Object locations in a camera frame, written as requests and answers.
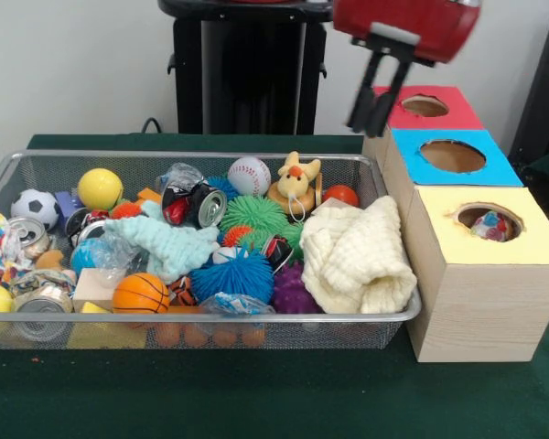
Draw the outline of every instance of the metal basket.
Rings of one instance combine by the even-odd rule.
[[[0,212],[27,188],[49,192],[70,190],[94,167],[118,174],[127,198],[135,199],[155,177],[180,161],[205,176],[227,173],[240,154],[24,151],[0,165]],[[283,154],[256,154],[276,170]],[[320,158],[324,187],[354,187],[361,206],[386,191],[375,162],[362,155],[303,155]],[[57,244],[69,255],[67,240]],[[414,291],[406,309],[389,315],[98,315],[0,313],[0,348],[385,348],[400,325],[421,309]]]

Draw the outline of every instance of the green table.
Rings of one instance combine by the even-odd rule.
[[[358,152],[351,137],[36,136],[33,148]],[[0,437],[549,437],[549,327],[531,363],[382,351],[0,351]]]

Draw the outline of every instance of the purple spiky ball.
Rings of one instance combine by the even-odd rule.
[[[274,277],[271,305],[279,314],[323,314],[323,310],[301,280],[303,264],[284,266]]]

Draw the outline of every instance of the white towel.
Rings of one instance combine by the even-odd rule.
[[[416,278],[404,259],[400,227],[391,197],[365,210],[321,206],[306,221],[302,280],[326,313],[403,310]]]

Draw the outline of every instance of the circular hole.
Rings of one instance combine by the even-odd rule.
[[[457,221],[489,241],[512,241],[522,232],[521,220],[515,214],[493,204],[464,206],[457,213]]]
[[[421,146],[421,154],[438,169],[463,173],[479,171],[486,157],[476,148],[457,140],[434,140]]]
[[[449,108],[435,96],[416,94],[401,102],[403,108],[423,117],[440,117],[449,113]]]

